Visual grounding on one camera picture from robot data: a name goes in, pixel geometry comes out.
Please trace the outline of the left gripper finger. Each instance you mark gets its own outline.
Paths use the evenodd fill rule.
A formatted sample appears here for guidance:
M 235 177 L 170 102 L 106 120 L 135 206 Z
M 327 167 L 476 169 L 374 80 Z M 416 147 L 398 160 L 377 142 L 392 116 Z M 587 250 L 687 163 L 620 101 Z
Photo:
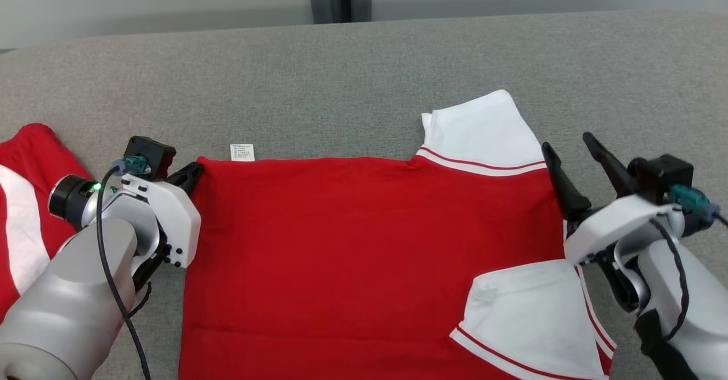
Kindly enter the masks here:
M 177 172 L 169 175 L 166 178 L 166 182 L 179 187 L 187 195 L 192 195 L 200 177 L 202 177 L 203 171 L 204 167 L 202 164 L 190 162 L 190 164 L 185 165 L 185 167 L 180 168 Z

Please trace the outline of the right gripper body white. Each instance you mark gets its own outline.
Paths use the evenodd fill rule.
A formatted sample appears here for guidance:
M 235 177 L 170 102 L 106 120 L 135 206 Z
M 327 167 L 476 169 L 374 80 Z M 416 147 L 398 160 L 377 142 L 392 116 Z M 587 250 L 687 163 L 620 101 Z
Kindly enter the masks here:
M 680 238 L 685 216 L 680 206 L 655 205 L 637 195 L 622 197 L 570 227 L 564 253 L 574 265 L 595 263 L 611 287 L 612 295 L 627 313 L 641 313 L 650 300 L 650 289 L 640 274 L 627 266 L 631 259 L 661 239 Z

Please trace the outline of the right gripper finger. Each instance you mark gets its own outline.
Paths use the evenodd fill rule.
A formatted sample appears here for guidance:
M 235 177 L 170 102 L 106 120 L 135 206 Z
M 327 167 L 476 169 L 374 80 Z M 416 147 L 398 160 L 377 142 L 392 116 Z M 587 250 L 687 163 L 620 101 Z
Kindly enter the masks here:
M 562 170 L 562 161 L 551 144 L 543 142 L 541 151 L 561 210 L 562 219 L 584 220 L 590 213 L 591 202 L 577 190 L 566 172 Z
M 585 132 L 582 138 L 591 157 L 603 168 L 617 198 L 635 194 L 635 179 L 619 159 L 609 152 L 591 132 Z

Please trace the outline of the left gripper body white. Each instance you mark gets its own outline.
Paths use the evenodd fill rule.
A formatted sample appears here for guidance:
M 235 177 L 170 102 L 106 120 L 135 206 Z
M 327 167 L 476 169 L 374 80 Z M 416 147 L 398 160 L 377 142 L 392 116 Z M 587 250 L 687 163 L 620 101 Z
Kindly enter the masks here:
M 187 269 L 197 254 L 202 217 L 192 195 L 166 181 L 124 175 L 117 193 L 117 217 L 136 232 L 132 260 L 135 291 L 140 291 L 164 263 Z

